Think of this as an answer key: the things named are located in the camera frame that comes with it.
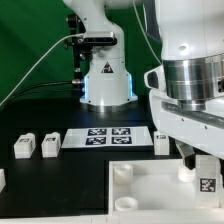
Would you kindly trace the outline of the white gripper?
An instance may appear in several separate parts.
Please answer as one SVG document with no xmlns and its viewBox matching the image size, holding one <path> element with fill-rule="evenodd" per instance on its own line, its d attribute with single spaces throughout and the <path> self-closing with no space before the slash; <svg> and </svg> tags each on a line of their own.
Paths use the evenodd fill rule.
<svg viewBox="0 0 224 224">
<path fill-rule="evenodd" d="M 224 96 L 208 100 L 203 112 L 182 110 L 176 100 L 158 90 L 150 91 L 149 102 L 156 128 L 176 139 L 189 170 L 195 168 L 193 147 L 224 160 Z"/>
</svg>

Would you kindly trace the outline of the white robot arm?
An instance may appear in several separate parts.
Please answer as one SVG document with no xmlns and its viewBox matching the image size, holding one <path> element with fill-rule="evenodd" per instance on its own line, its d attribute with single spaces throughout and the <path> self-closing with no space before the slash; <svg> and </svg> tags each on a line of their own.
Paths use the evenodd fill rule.
<svg viewBox="0 0 224 224">
<path fill-rule="evenodd" d="M 224 160 L 224 0 L 63 0 L 81 19 L 91 46 L 81 103 L 98 111 L 137 99 L 125 68 L 124 33 L 105 10 L 145 6 L 161 63 L 144 74 L 158 131 Z"/>
</svg>

